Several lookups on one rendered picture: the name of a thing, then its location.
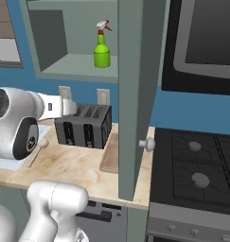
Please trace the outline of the window with brown blind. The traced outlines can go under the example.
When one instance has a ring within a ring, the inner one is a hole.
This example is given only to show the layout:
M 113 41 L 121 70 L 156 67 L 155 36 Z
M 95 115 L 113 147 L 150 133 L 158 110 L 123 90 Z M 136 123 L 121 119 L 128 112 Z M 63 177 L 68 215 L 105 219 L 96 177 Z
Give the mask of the window with brown blind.
M 0 67 L 23 67 L 7 0 L 0 0 Z

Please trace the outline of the grey dishwasher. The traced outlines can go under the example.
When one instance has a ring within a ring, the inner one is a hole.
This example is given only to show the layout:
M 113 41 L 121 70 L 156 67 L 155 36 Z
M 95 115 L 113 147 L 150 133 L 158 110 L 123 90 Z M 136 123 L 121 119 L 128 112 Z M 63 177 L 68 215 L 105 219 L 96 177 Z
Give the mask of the grey dishwasher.
M 90 242 L 126 242 L 127 208 L 124 206 L 89 200 L 76 218 Z

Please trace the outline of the grey-green wall cabinet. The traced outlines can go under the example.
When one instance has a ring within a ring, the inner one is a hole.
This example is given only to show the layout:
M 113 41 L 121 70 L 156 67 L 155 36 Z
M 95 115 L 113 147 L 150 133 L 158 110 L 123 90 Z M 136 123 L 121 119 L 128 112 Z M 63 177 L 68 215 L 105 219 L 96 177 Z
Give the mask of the grey-green wall cabinet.
M 39 78 L 141 83 L 159 73 L 168 0 L 20 0 Z M 107 20 L 111 65 L 96 68 L 97 23 Z

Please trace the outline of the grey-green base cabinet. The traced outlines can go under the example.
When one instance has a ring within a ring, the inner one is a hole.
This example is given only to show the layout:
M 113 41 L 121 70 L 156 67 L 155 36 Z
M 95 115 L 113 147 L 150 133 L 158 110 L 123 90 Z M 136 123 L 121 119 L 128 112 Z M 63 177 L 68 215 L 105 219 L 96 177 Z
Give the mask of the grey-green base cabinet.
M 0 203 L 14 215 L 17 228 L 23 230 L 29 218 L 29 207 L 25 198 L 26 191 L 0 185 Z

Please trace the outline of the green spray bottle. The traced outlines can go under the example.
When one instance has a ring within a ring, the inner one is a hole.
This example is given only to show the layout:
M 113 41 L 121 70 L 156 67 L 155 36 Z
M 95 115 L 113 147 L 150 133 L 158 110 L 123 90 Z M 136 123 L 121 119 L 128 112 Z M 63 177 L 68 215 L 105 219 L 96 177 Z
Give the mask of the green spray bottle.
M 94 65 L 97 68 L 107 68 L 111 65 L 111 53 L 105 43 L 104 30 L 108 29 L 109 20 L 102 20 L 97 23 L 97 45 L 94 49 Z

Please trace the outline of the white round door knob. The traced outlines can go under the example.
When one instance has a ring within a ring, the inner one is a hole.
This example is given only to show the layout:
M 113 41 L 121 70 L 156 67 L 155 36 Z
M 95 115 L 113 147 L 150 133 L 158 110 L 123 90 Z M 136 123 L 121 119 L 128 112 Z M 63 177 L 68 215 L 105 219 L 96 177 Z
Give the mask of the white round door knob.
M 148 138 L 145 141 L 140 140 L 139 146 L 143 147 L 147 152 L 151 152 L 155 148 L 155 141 L 152 138 Z

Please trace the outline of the pale dish brush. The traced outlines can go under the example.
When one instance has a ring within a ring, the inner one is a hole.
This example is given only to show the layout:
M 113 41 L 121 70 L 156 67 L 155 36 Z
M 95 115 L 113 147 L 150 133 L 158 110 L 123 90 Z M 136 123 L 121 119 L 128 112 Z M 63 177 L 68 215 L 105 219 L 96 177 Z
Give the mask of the pale dish brush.
M 34 156 L 31 158 L 31 162 L 28 165 L 28 167 L 32 167 L 32 165 L 35 162 L 36 158 L 38 157 L 40 151 L 43 148 L 47 147 L 48 145 L 49 145 L 49 142 L 46 139 L 43 139 L 43 140 L 40 141 L 40 143 L 37 145 L 36 152 L 35 152 Z

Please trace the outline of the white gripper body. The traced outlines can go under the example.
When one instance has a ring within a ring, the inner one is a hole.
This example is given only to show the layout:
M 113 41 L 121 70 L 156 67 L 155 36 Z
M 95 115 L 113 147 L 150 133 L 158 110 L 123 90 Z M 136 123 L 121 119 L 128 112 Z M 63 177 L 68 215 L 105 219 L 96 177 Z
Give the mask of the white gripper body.
M 70 99 L 62 100 L 62 115 L 73 115 L 77 113 L 77 104 Z

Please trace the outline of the black microwave oven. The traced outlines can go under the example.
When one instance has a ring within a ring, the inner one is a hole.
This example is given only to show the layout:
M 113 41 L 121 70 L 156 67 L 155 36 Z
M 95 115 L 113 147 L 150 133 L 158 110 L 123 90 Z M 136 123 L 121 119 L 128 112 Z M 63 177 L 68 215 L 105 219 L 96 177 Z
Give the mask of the black microwave oven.
M 170 0 L 162 89 L 230 95 L 230 0 Z

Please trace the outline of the white wall outlet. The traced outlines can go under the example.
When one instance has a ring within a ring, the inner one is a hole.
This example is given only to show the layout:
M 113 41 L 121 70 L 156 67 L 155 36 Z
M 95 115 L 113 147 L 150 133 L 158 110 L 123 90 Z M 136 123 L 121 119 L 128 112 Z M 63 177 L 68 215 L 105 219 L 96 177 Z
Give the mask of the white wall outlet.
M 108 89 L 97 89 L 97 104 L 98 105 L 110 104 L 110 91 Z
M 60 86 L 59 93 L 62 98 L 69 99 L 69 100 L 72 99 L 71 88 L 68 86 Z

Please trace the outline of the grey-green cabinet door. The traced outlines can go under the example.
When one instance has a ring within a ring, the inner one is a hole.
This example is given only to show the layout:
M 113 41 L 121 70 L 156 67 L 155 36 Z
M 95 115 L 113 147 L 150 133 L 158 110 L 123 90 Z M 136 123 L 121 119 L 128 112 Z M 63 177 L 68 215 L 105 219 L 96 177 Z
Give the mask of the grey-green cabinet door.
M 132 200 L 171 0 L 118 0 L 118 197 Z

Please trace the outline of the black gas hob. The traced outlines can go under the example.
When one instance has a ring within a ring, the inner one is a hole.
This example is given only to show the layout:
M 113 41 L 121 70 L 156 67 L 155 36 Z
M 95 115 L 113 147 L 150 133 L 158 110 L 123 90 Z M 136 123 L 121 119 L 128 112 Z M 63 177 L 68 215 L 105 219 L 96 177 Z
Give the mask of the black gas hob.
M 157 128 L 154 140 L 146 242 L 222 242 L 230 235 L 230 135 Z

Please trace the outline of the wooden cutting board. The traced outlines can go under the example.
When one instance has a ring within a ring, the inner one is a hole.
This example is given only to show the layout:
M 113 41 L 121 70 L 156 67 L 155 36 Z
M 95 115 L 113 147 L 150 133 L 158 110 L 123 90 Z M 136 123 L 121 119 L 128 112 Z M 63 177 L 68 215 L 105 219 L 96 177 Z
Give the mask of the wooden cutting board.
M 118 173 L 118 134 L 112 133 L 105 148 L 99 169 L 102 172 Z

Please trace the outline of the black four-slot toaster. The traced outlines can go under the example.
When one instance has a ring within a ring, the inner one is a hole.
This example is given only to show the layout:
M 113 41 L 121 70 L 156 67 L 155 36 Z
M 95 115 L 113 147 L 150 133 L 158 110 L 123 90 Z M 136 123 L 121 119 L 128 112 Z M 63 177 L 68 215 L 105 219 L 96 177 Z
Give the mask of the black four-slot toaster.
M 112 129 L 112 107 L 79 104 L 76 114 L 55 119 L 58 143 L 104 149 Z

